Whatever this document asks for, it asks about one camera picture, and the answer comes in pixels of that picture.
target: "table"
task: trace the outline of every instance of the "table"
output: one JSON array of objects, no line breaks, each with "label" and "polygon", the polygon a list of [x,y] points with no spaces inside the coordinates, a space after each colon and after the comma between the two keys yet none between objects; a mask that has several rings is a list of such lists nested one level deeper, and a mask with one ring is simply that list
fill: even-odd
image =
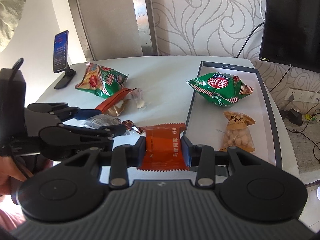
[{"label": "table", "polygon": [[[161,123],[186,121],[193,89],[185,83],[185,80],[190,80],[197,76],[201,61],[254,68],[248,59],[210,56],[132,57],[100,60],[95,63],[111,67],[126,75],[129,74],[126,87],[141,88],[144,91],[143,97],[148,106],[144,110],[140,110],[137,109],[134,102],[131,102],[121,114],[121,120],[132,120],[137,126],[152,126]],[[85,63],[72,65],[71,68],[77,71],[71,83],[64,89],[55,90],[54,86],[64,75],[61,74],[38,99],[38,103],[67,102],[69,106],[91,109],[103,101],[102,98],[92,93],[74,88],[75,84],[82,81],[86,68]],[[268,95],[278,129],[283,170],[299,178],[297,161],[289,135],[276,104],[270,93]],[[79,125],[81,122],[70,120],[65,123]],[[117,137],[114,140],[114,146],[134,144],[138,137],[138,135]],[[129,168],[128,172],[130,182],[133,179],[191,179],[194,182],[196,178],[196,173],[192,171],[147,172]],[[103,167],[100,181],[107,182],[108,174],[108,167]]]}]

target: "phone screen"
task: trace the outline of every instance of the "phone screen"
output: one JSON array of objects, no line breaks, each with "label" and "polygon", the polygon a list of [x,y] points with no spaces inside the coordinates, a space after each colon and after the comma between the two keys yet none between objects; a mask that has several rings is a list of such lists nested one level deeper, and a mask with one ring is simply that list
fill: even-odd
[{"label": "phone screen", "polygon": [[68,67],[68,34],[69,31],[64,31],[54,37],[53,71],[55,73],[65,71]]}]

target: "swirl pattern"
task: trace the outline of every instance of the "swirl pattern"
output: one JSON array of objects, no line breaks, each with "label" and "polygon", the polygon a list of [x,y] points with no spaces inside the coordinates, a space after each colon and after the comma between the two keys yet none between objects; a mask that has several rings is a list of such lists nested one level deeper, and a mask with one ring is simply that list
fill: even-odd
[{"label": "swirl pattern", "polygon": [[[236,57],[250,32],[263,22],[260,0],[152,0],[152,3],[161,55]],[[240,57],[249,59],[259,69],[270,89],[289,67],[258,59],[262,34],[260,27]],[[284,98],[289,88],[318,91],[319,78],[318,73],[293,67],[272,91],[272,97],[281,107],[287,102]],[[294,106],[303,113],[314,104],[294,102]]]}]

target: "phone stand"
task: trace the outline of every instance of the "phone stand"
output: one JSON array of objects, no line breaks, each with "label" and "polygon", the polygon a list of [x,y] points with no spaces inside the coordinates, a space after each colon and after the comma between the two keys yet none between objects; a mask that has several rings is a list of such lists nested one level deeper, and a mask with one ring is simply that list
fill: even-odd
[{"label": "phone stand", "polygon": [[71,69],[69,67],[69,65],[64,73],[65,73],[65,75],[63,76],[63,78],[61,78],[61,80],[58,82],[58,84],[55,85],[54,89],[65,88],[70,83],[70,81],[73,79],[73,77],[76,75],[76,71]]}]

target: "green chip bag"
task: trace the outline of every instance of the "green chip bag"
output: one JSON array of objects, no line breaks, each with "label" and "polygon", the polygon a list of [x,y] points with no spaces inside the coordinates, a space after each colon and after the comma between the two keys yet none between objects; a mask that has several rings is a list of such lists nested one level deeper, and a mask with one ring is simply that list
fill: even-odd
[{"label": "green chip bag", "polygon": [[194,90],[217,106],[231,106],[239,99],[252,94],[253,88],[245,85],[239,77],[213,72],[186,81]]},{"label": "green chip bag", "polygon": [[88,63],[83,80],[75,88],[107,99],[124,87],[127,78],[112,68]]}]

